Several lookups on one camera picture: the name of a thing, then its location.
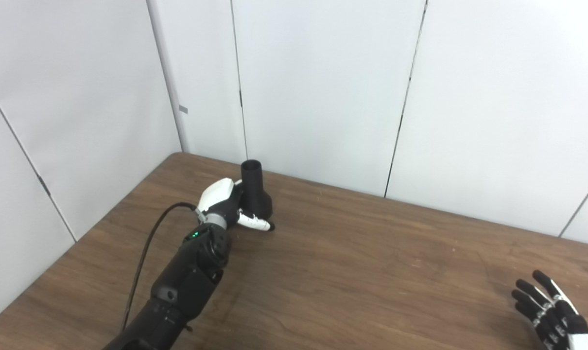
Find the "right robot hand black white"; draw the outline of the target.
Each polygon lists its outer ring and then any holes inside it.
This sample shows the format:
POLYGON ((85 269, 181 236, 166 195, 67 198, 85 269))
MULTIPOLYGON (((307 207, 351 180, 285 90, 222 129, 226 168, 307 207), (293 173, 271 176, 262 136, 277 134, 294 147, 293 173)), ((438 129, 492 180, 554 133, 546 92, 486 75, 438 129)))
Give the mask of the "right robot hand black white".
POLYGON ((588 350, 588 322, 560 286, 540 270, 538 283, 516 280, 511 295, 515 309, 525 317, 546 350, 588 350))

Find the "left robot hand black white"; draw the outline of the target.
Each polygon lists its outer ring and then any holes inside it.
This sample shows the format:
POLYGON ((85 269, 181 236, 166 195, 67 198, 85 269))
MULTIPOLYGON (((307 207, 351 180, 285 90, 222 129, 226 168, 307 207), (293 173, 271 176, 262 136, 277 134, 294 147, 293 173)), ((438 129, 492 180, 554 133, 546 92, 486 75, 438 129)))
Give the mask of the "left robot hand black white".
POLYGON ((263 232, 272 232, 276 226, 267 220, 259 218, 247 209, 243 209, 242 180, 233 181, 223 178, 206 188, 195 213, 199 224, 210 223, 228 229, 238 224, 263 232))

